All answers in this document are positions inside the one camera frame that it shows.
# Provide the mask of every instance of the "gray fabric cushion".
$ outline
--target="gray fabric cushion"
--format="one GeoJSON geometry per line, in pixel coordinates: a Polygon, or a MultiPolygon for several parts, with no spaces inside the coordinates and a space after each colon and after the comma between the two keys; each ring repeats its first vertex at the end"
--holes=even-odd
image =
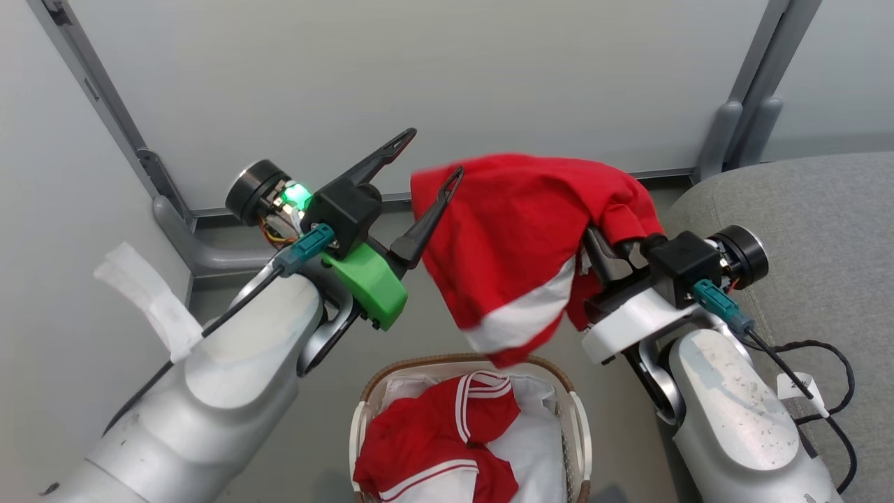
{"type": "MultiPolygon", "coordinates": [[[[803,158],[716,176],[666,216],[668,235],[707,236],[729,224],[757,234],[770,275],[737,300],[771,344],[818,339],[840,349],[856,374],[853,401],[835,417],[859,461],[845,501],[894,500],[894,153],[803,158]]],[[[847,390],[844,367],[822,349],[783,358],[816,377],[827,408],[847,390]]],[[[775,389],[778,368],[758,371],[775,389]]],[[[798,414],[812,413],[797,404],[798,414]]],[[[838,483],[848,456],[822,421],[805,429],[838,483]]]]}

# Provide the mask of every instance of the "white partition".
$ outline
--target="white partition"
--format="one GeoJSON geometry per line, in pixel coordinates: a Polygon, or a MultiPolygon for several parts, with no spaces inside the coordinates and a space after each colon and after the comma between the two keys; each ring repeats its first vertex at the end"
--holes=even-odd
{"type": "Polygon", "coordinates": [[[94,268],[128,241],[181,298],[190,272],[24,0],[0,2],[0,173],[0,500],[32,501],[167,359],[94,268]]]}
{"type": "Polygon", "coordinates": [[[403,129],[377,178],[517,150],[688,168],[765,0],[79,0],[191,209],[250,161],[318,188],[403,129]]]}
{"type": "Polygon", "coordinates": [[[894,150],[894,3],[823,0],[776,96],[763,160],[894,150]]]}

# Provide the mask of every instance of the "red garment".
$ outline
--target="red garment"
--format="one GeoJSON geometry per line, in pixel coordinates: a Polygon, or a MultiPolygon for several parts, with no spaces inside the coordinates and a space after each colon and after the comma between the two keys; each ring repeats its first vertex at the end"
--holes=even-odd
{"type": "Polygon", "coordinates": [[[465,176],[423,260],[472,348],[497,367],[523,362],[549,340],[563,311],[586,327],[583,300],[599,291],[576,261],[588,225],[612,244],[662,231],[632,176],[594,161],[520,154],[413,174],[417,217],[457,166],[465,176]]]}
{"type": "Polygon", "coordinates": [[[484,444],[518,415],[509,378],[484,371],[395,400],[369,423],[354,482],[384,503],[509,503],[519,485],[484,444]]]}

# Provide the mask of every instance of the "metal hinge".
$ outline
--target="metal hinge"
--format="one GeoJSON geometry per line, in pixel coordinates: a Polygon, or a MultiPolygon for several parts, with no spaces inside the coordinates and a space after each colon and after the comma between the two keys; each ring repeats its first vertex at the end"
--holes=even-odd
{"type": "Polygon", "coordinates": [[[46,11],[50,13],[56,26],[71,26],[72,20],[69,19],[68,13],[65,11],[65,4],[54,0],[43,0],[46,11]]]}

